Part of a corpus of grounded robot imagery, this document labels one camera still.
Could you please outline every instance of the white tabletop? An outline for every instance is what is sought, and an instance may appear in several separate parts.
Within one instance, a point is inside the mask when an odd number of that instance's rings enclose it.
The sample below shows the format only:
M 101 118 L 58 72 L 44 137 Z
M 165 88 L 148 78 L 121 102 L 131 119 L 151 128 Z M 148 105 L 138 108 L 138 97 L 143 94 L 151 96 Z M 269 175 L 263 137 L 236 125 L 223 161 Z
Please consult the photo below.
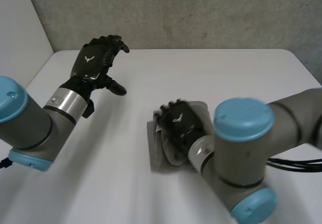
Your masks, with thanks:
M 71 71 L 78 51 L 54 54 L 27 88 L 43 106 Z M 0 170 L 0 223 L 235 223 L 196 173 L 150 171 L 146 122 L 177 98 L 216 106 L 232 97 L 275 101 L 320 84 L 286 50 L 132 50 L 109 75 L 128 91 L 92 94 L 95 112 L 81 119 L 47 172 L 18 164 Z M 10 150 L 0 144 L 1 156 Z M 303 145 L 286 159 L 322 158 Z M 322 173 L 267 167 L 265 181 L 279 204 L 264 223 L 321 223 Z

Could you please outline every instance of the gray cloth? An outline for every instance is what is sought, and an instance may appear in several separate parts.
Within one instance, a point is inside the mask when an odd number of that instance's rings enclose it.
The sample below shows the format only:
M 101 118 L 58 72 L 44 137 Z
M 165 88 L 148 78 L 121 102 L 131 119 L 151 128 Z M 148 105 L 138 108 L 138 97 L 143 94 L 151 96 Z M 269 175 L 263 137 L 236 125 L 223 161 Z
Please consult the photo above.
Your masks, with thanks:
M 188 102 L 192 110 L 200 117 L 204 130 L 214 135 L 208 106 L 204 102 Z M 154 171 L 169 171 L 178 168 L 192 169 L 189 160 L 179 152 L 157 124 L 156 119 L 147 123 L 147 140 L 150 155 L 150 167 Z

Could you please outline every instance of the robotic hand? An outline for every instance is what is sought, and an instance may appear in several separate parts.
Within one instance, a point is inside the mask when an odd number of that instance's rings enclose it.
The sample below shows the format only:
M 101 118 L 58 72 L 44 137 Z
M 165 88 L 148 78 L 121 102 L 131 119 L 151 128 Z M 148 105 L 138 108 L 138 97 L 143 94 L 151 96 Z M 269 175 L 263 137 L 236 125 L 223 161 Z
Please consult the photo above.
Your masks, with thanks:
M 295 172 L 322 172 L 320 160 L 271 158 L 303 143 L 322 149 L 322 90 L 310 89 L 269 104 L 233 98 L 214 114 L 215 136 L 184 102 L 161 107 L 156 116 L 175 146 L 208 182 L 239 224 L 258 224 L 277 206 L 264 182 L 266 165 Z
M 120 50 L 129 48 L 117 35 L 85 44 L 62 84 L 41 109 L 13 79 L 0 77 L 0 139 L 13 148 L 9 160 L 47 171 L 80 117 L 94 112 L 92 91 L 106 88 L 124 96 L 126 90 L 107 75 Z

